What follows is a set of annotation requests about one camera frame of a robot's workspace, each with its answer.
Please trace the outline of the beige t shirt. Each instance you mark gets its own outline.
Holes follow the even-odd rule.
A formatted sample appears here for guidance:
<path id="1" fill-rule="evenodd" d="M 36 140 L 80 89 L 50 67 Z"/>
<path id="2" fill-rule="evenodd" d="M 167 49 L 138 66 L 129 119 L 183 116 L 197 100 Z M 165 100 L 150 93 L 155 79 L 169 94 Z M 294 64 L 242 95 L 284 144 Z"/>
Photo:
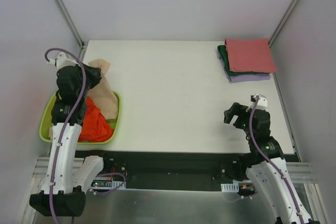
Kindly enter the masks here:
<path id="1" fill-rule="evenodd" d="M 89 62 L 88 65 L 99 68 L 102 76 L 100 82 L 88 92 L 88 97 L 100 109 L 106 120 L 116 119 L 119 112 L 118 99 L 106 79 L 106 74 L 111 64 L 104 59 L 96 59 Z"/>

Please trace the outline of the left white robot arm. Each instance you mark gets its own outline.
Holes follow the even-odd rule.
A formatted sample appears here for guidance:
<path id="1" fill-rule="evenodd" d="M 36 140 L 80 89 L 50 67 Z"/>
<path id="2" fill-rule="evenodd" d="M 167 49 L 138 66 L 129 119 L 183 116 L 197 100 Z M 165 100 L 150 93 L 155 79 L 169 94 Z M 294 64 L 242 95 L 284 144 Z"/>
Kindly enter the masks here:
<path id="1" fill-rule="evenodd" d="M 86 193 L 98 174 L 110 173 L 111 164 L 100 156 L 88 156 L 75 172 L 77 143 L 87 111 L 86 96 L 99 84 L 101 70 L 87 65 L 65 66 L 57 71 L 58 90 L 51 110 L 52 147 L 40 192 L 29 204 L 46 217 L 79 217 L 86 204 Z"/>

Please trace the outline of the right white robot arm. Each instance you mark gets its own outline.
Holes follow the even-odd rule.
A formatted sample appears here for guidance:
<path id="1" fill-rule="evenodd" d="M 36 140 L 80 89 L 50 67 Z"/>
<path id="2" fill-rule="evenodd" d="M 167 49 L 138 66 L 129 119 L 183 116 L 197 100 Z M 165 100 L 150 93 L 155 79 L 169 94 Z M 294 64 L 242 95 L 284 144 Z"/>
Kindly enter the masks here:
<path id="1" fill-rule="evenodd" d="M 271 136 L 270 114 L 258 108 L 257 100 L 248 107 L 237 102 L 224 111 L 224 123 L 246 134 L 249 153 L 226 168 L 226 175 L 233 180 L 249 179 L 256 193 L 270 207 L 276 223 L 316 223 L 301 202 L 289 176 L 283 151 Z"/>

